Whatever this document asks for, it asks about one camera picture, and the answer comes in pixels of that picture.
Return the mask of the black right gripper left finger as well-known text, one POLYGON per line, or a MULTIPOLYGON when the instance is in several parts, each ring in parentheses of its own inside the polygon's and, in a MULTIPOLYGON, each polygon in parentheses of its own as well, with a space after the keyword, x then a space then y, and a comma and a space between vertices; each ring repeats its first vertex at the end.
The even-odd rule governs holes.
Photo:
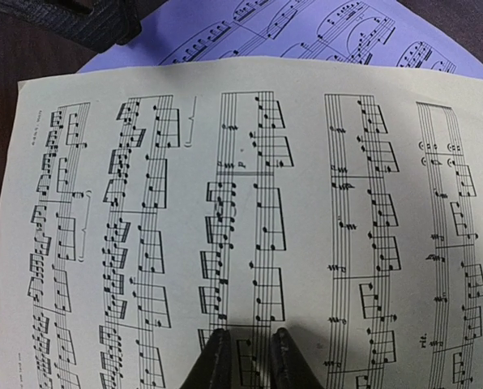
POLYGON ((232 386, 232 347, 229 330, 211 333, 181 389, 225 389, 232 386))

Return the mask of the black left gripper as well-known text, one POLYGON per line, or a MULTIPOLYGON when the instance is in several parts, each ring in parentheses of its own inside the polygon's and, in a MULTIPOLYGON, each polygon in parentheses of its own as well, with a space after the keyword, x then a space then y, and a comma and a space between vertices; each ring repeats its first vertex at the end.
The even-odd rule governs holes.
POLYGON ((76 1, 1 0, 0 12, 97 53, 125 45, 142 31, 134 1, 103 0, 85 6, 76 1))

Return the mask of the yellow sheet music page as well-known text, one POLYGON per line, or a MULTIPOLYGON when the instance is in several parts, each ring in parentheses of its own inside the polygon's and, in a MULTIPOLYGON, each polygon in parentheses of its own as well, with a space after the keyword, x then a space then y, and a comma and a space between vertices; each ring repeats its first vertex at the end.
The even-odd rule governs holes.
POLYGON ((234 58, 19 82, 0 387, 483 388, 483 80, 234 58))

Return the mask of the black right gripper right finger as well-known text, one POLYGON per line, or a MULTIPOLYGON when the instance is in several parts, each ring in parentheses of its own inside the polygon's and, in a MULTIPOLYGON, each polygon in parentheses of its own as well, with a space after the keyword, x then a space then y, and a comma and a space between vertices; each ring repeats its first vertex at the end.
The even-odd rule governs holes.
POLYGON ((269 345, 271 388, 320 388, 314 372, 289 331, 280 327, 269 345))

